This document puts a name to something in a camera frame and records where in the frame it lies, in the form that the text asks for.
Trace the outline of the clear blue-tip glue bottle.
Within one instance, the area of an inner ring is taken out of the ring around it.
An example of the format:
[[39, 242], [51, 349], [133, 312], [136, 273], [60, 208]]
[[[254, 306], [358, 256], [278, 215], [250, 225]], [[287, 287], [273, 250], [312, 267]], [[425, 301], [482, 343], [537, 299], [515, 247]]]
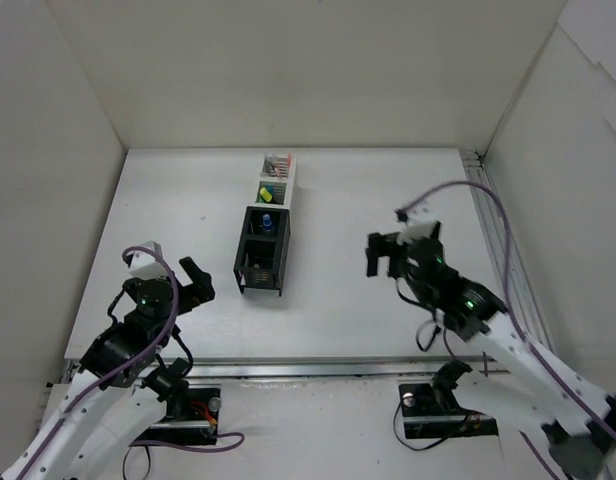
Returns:
[[261, 230], [264, 235], [274, 234], [274, 223], [269, 213], [264, 213], [262, 215]]

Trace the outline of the yellow cap highlighter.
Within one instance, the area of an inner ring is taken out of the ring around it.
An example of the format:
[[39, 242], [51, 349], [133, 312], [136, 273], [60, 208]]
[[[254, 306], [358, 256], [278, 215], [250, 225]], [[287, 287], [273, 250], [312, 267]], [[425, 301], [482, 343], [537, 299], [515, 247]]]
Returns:
[[259, 197], [262, 197], [267, 203], [272, 204], [274, 202], [274, 193], [267, 187], [261, 187], [259, 190]]

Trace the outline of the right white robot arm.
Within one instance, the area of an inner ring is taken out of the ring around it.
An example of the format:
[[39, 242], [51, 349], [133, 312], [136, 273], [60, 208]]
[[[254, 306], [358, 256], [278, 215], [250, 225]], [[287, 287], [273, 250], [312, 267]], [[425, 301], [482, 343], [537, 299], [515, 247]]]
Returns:
[[433, 377], [433, 405], [443, 412], [478, 411], [526, 435], [541, 435], [566, 476], [597, 478], [616, 450], [616, 395], [518, 331], [500, 298], [446, 263], [440, 230], [440, 222], [426, 222], [403, 232], [370, 234], [367, 276], [377, 275], [380, 259], [387, 258], [388, 276], [408, 285], [413, 303], [440, 314], [448, 330], [493, 358], [523, 388], [498, 384], [454, 360]]

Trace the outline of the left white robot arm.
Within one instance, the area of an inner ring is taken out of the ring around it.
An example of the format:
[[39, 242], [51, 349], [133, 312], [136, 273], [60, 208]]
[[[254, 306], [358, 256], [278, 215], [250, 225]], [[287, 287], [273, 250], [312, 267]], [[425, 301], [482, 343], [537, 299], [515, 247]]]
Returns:
[[94, 340], [56, 410], [0, 478], [97, 479], [146, 430], [188, 408], [186, 362], [161, 365], [157, 356], [178, 334], [177, 317], [214, 299], [212, 277], [184, 257], [184, 285], [146, 246], [123, 255], [131, 277], [122, 291], [134, 309]]

